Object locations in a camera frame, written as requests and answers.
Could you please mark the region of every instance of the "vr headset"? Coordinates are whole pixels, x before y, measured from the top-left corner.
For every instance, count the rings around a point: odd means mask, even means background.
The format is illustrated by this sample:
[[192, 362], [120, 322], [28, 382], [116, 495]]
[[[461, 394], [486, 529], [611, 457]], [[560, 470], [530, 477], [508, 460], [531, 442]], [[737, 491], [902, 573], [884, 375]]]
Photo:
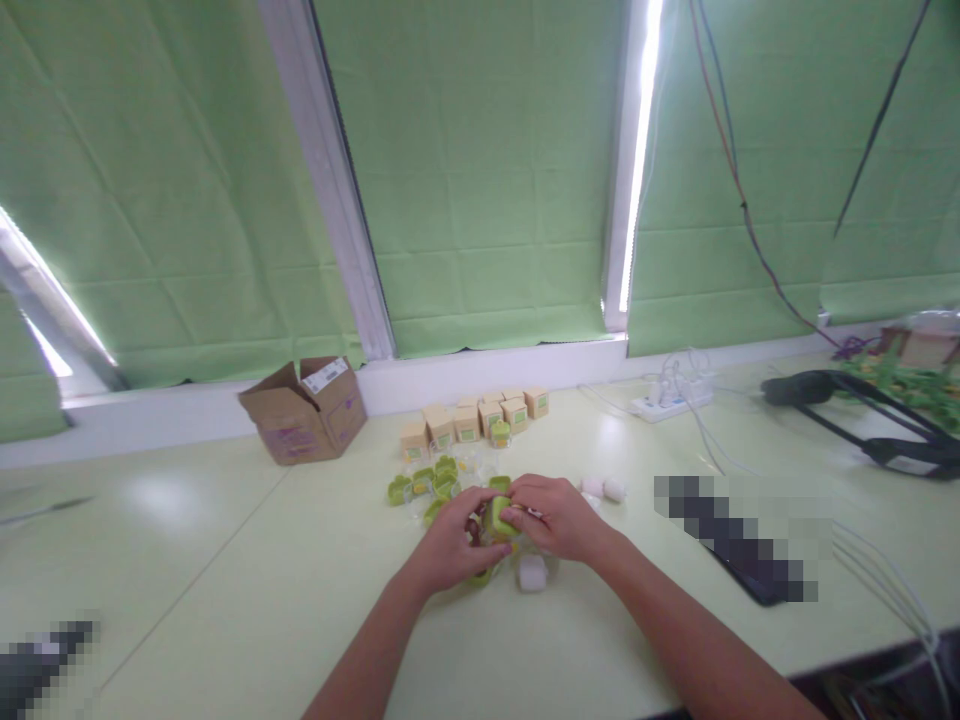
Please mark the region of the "vr headset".
[[[878, 465], [910, 475], [921, 475], [931, 480], [955, 480], [960, 477], [960, 440], [903, 403], [881, 392], [866, 380], [854, 377], [850, 373], [838, 370], [810, 370], [788, 378], [764, 380], [760, 384], [760, 390], [763, 392], [764, 400], [771, 405], [795, 407], [827, 430], [858, 446]], [[808, 407], [808, 405], [827, 402], [836, 390], [850, 393], [881, 415], [920, 436], [924, 442], [894, 438], [861, 440]], [[895, 409], [914, 422], [898, 417], [882, 405]]]

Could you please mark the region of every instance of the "right hand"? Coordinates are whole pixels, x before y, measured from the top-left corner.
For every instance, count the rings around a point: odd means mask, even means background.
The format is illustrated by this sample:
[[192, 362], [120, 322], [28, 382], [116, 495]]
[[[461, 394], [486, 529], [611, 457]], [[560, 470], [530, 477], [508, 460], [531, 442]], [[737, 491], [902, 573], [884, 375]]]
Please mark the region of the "right hand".
[[559, 558], [591, 565], [616, 534], [566, 478], [522, 475], [510, 485], [507, 496], [514, 504], [541, 513], [541, 517], [509, 507], [500, 513], [500, 519]]

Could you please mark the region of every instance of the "white object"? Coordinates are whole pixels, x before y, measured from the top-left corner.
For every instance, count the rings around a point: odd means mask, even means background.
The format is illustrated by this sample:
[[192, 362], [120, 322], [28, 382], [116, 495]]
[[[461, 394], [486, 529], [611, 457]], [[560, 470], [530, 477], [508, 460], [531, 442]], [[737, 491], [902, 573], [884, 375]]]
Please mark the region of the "white object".
[[580, 480], [580, 491], [595, 498], [603, 497], [603, 478], [584, 477]]
[[709, 405], [712, 401], [713, 385], [709, 378], [701, 377], [693, 382], [686, 383], [682, 395], [677, 394], [666, 404], [648, 395], [634, 400], [631, 405], [633, 405], [634, 412], [644, 420], [649, 423], [658, 423], [675, 415], [682, 415], [691, 407], [698, 408]]
[[627, 486], [614, 478], [607, 478], [603, 483], [603, 494], [614, 502], [623, 502], [627, 499]]
[[580, 493], [580, 494], [583, 495], [583, 499], [586, 500], [587, 503], [589, 503], [590, 507], [592, 507], [597, 512], [600, 512], [600, 498], [596, 497], [595, 495], [591, 495], [590, 493]]
[[539, 555], [524, 555], [517, 565], [521, 592], [543, 592], [547, 588], [547, 564]]

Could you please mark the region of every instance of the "light green table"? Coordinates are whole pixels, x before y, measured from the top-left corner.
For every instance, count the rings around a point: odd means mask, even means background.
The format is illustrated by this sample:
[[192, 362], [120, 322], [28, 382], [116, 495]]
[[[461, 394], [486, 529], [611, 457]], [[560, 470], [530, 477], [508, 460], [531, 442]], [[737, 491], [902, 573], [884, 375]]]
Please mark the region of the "light green table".
[[[777, 367], [794, 372], [820, 358]], [[770, 374], [761, 364], [719, 382], [744, 388]], [[621, 402], [638, 394], [604, 391]], [[859, 408], [829, 412], [876, 430]], [[799, 413], [735, 393], [719, 392], [702, 414], [755, 469], [825, 478], [836, 516], [903, 567], [939, 626], [960, 624], [960, 585], [945, 571], [960, 542], [960, 485], [871, 467]], [[501, 469], [626, 480], [627, 502], [605, 503], [603, 517], [783, 673], [910, 639], [833, 560], [822, 564], [821, 602], [755, 605], [653, 510], [655, 474], [710, 473], [693, 418], [651, 426], [619, 415], [589, 394], [553, 393], [551, 414], [504, 451]], [[4, 547], [5, 635], [74, 607], [100, 608], [98, 718], [298, 718], [422, 536], [385, 502], [410, 417], [373, 418], [343, 458], [289, 472], [269, 466], [253, 438], [20, 471], [20, 482], [57, 486], [45, 498], [95, 488], [98, 501], [24, 528]], [[83, 570], [70, 569], [77, 562]], [[563, 563], [539, 595], [521, 595], [505, 572], [480, 592], [435, 599], [388, 716], [635, 718], [676, 703], [613, 594]]]

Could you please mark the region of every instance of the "white power strip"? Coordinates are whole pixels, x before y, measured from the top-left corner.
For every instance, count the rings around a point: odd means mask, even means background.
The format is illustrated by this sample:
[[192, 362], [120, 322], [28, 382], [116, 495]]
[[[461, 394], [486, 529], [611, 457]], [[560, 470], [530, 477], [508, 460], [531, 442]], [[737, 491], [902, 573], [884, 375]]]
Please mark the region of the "white power strip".
[[[713, 386], [705, 378], [689, 383], [684, 392], [693, 407], [703, 407], [713, 401]], [[660, 402], [654, 401], [648, 395], [637, 398], [630, 404], [634, 407], [636, 414], [649, 423], [658, 423], [661, 420], [666, 420], [674, 415], [682, 415], [690, 410], [690, 406], [682, 397], [665, 399], [663, 405], [661, 405]]]

